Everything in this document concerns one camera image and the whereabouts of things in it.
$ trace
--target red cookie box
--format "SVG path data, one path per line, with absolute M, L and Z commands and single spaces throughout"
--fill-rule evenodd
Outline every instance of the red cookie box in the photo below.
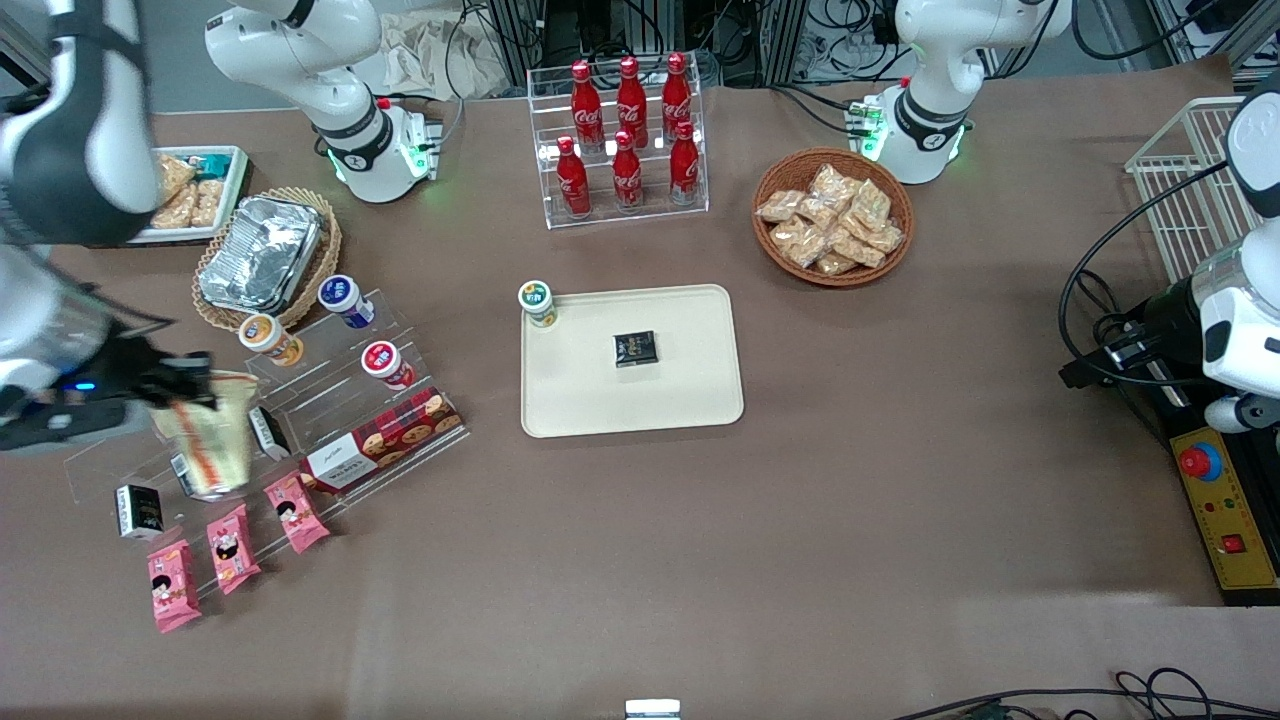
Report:
M 429 387 L 302 461 L 302 482 L 344 493 L 462 424 L 440 391 Z

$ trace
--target red button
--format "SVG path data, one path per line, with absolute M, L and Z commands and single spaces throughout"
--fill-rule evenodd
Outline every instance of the red button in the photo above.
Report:
M 1193 478 L 1203 478 L 1213 468 L 1208 452 L 1198 447 L 1188 447 L 1178 455 L 1178 465 Z

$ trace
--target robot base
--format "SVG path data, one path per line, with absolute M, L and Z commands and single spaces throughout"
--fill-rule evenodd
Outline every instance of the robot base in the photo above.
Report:
M 429 132 L 420 113 L 398 106 L 384 110 L 392 120 L 392 142 L 365 170 L 344 168 L 333 152 L 329 159 L 352 195 L 365 202 L 390 202 L 404 196 L 415 184 L 435 177 L 439 165 L 439 126 Z
M 891 87 L 878 96 L 877 104 L 884 109 L 884 127 L 878 143 L 879 156 L 872 159 L 884 165 L 899 182 L 920 184 L 942 174 L 942 169 L 955 158 L 964 132 L 956 132 L 950 140 L 943 135 L 931 136 L 924 140 L 925 145 L 932 137 L 937 137 L 940 143 L 932 150 L 920 150 L 915 138 L 899 126 L 893 113 L 893 105 L 902 92 L 901 87 Z

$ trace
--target white wire basket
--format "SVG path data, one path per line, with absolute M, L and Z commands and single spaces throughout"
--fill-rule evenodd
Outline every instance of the white wire basket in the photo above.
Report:
M 1226 129 L 1240 100 L 1192 100 L 1125 163 L 1143 201 L 1226 158 Z M 1261 222 L 1229 172 L 1166 199 L 1147 211 L 1147 219 L 1169 282 L 1185 278 L 1202 260 Z

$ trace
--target emergency stop button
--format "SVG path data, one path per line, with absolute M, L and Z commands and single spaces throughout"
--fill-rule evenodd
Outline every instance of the emergency stop button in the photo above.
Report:
M 1178 454 L 1178 466 L 1183 473 L 1212 483 L 1222 475 L 1222 456 L 1207 442 L 1197 442 Z

